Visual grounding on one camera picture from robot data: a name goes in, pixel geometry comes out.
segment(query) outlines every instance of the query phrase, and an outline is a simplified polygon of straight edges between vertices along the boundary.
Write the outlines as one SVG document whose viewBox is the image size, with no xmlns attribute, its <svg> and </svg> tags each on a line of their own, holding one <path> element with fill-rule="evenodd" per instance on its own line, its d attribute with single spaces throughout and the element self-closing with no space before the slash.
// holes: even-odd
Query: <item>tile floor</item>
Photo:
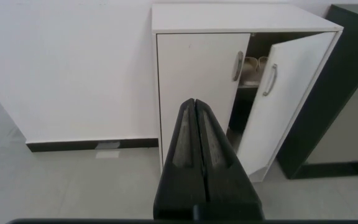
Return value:
<svg viewBox="0 0 358 224">
<path fill-rule="evenodd" d="M 157 148 L 32 153 L 0 105 L 0 223 L 15 218 L 152 218 Z M 358 177 L 255 184 L 267 219 L 358 219 Z"/>
</svg>

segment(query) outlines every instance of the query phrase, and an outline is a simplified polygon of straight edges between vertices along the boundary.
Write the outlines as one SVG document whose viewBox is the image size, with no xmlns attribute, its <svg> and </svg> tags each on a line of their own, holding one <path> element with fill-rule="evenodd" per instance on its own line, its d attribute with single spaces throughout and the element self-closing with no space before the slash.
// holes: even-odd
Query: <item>cabinet door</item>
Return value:
<svg viewBox="0 0 358 224">
<path fill-rule="evenodd" d="M 270 49 L 237 153 L 248 175 L 270 165 L 334 35 L 312 35 Z"/>
<path fill-rule="evenodd" d="M 158 34 L 158 84 L 163 162 L 180 105 L 189 98 L 210 105 L 226 131 L 236 96 L 237 67 L 250 34 Z"/>
</svg>

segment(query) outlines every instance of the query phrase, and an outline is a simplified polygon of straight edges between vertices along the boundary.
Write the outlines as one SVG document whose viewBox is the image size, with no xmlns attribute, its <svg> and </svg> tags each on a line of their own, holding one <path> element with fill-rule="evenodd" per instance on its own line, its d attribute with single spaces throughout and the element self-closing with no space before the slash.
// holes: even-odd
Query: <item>dark gray cabinet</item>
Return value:
<svg viewBox="0 0 358 224">
<path fill-rule="evenodd" d="M 326 19 L 344 30 L 277 155 L 289 179 L 358 175 L 357 156 L 340 158 L 345 158 L 346 151 L 358 151 L 353 142 L 358 141 L 358 127 L 351 120 L 358 118 L 348 112 L 357 107 L 358 97 L 358 5 L 332 5 Z M 333 133 L 341 128 L 353 130 Z M 349 144 L 327 143 L 341 138 Z M 323 158 L 335 153 L 338 158 Z"/>
</svg>

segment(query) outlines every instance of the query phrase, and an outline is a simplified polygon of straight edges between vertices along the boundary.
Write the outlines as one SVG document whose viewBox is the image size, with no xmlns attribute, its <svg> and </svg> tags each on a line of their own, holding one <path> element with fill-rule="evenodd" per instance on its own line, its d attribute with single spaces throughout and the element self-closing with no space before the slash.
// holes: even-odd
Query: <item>cabinet top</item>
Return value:
<svg viewBox="0 0 358 224">
<path fill-rule="evenodd" d="M 290 4 L 153 4 L 152 32 L 327 32 L 340 25 Z"/>
</svg>

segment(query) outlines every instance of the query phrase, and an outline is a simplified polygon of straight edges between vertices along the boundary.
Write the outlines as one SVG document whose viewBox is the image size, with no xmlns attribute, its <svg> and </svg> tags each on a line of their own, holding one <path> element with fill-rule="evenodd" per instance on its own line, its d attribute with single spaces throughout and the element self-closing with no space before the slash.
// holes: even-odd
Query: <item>black baseboard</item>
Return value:
<svg viewBox="0 0 358 224">
<path fill-rule="evenodd" d="M 358 175 L 358 162 L 303 164 L 292 175 L 284 173 L 288 179 L 355 176 Z"/>
<path fill-rule="evenodd" d="M 40 142 L 28 143 L 27 147 L 32 152 L 53 152 L 96 149 L 98 144 L 119 142 L 116 149 L 137 148 L 137 147 L 158 147 L 158 139 L 117 139 L 103 141 L 68 141 L 68 142 Z"/>
</svg>

